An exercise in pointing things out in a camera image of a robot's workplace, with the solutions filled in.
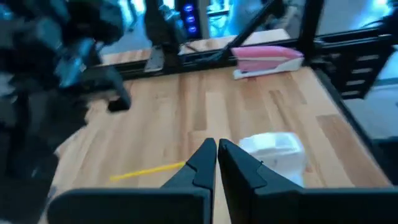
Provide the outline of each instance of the wooden tabletop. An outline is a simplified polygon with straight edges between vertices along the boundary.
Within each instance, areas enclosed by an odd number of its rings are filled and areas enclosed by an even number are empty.
[[[232,37],[193,43],[223,47]],[[283,30],[255,33],[247,44],[287,39]],[[148,51],[105,56],[107,64],[147,58]],[[132,108],[109,114],[93,102],[89,124],[60,146],[57,193],[80,187],[160,187],[177,170],[110,182],[112,175],[186,161],[207,137],[242,138],[291,131],[302,141],[306,187],[390,185],[310,68],[233,80],[221,68],[126,82]],[[217,166],[215,223],[228,223]]]

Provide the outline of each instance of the pink stapler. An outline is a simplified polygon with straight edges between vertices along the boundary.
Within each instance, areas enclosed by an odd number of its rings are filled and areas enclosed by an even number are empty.
[[[296,71],[304,60],[301,52],[279,46],[236,47],[232,53],[238,60],[235,79]]]

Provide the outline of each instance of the white object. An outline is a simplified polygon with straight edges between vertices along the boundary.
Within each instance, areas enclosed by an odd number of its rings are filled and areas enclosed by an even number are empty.
[[[242,72],[239,69],[235,70],[233,75],[234,79],[240,79],[240,78],[247,78],[247,77],[256,77],[260,75],[268,75],[268,74],[273,74],[273,73],[278,73],[278,72],[293,72],[297,71],[300,67],[301,64],[303,63],[304,58],[296,58],[293,60],[289,60],[285,63],[282,63],[278,65],[276,68],[272,69],[267,69],[267,70],[258,70],[254,72]]]
[[[307,163],[300,139],[294,133],[262,133],[240,140],[239,146],[265,166],[304,187]]]

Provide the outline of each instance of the yellow pencil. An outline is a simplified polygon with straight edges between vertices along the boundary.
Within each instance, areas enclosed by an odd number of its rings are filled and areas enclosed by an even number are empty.
[[[123,175],[115,175],[115,176],[110,177],[109,179],[111,181],[118,181],[118,180],[130,178],[130,177],[136,177],[139,175],[153,174],[155,172],[162,172],[162,171],[166,171],[166,170],[170,170],[170,169],[176,169],[176,168],[183,167],[184,165],[185,165],[185,162],[178,162],[178,163],[169,164],[166,166],[159,166],[159,167],[155,167],[155,168],[151,168],[151,169],[130,172],[130,173],[123,174]]]

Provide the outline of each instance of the blue light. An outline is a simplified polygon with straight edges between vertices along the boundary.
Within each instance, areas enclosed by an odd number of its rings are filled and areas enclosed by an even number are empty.
[[[197,31],[197,28],[191,26],[191,27],[188,28],[188,31],[189,31],[190,33],[195,33],[195,32]]]
[[[192,10],[193,10],[192,4],[186,4],[186,5],[184,6],[184,11],[185,11],[185,12],[190,12],[190,11],[192,11]]]
[[[186,20],[186,22],[189,22],[189,23],[195,22],[195,18],[193,16],[188,16],[185,20]]]

